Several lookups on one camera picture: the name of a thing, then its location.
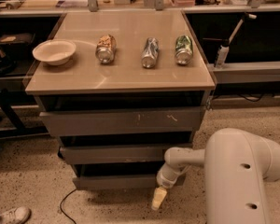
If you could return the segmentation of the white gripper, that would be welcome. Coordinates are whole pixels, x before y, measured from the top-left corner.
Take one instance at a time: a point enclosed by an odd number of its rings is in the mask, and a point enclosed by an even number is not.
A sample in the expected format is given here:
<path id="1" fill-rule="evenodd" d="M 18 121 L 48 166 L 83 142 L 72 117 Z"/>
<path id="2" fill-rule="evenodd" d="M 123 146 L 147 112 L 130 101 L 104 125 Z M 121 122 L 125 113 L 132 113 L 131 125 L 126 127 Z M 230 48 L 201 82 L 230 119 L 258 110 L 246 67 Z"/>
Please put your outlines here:
<path id="1" fill-rule="evenodd" d="M 167 195 L 167 189 L 171 189 L 175 185 L 177 179 L 182 176 L 185 171 L 185 167 L 174 168 L 167 163 L 160 168 L 156 176 L 159 187 L 154 190 L 151 203 L 152 210 L 157 211 L 161 207 Z"/>

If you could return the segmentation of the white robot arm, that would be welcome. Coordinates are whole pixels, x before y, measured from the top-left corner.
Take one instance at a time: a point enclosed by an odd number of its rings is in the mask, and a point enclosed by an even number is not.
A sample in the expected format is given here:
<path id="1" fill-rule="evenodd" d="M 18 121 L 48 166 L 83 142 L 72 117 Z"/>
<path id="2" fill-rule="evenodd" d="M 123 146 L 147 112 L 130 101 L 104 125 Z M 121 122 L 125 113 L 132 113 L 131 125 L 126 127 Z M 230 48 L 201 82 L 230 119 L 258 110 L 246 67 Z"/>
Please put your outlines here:
<path id="1" fill-rule="evenodd" d="M 157 174 L 151 208 L 191 165 L 204 168 L 206 224 L 271 224 L 264 183 L 280 180 L 280 145 L 243 130 L 211 135 L 204 149 L 171 147 Z"/>

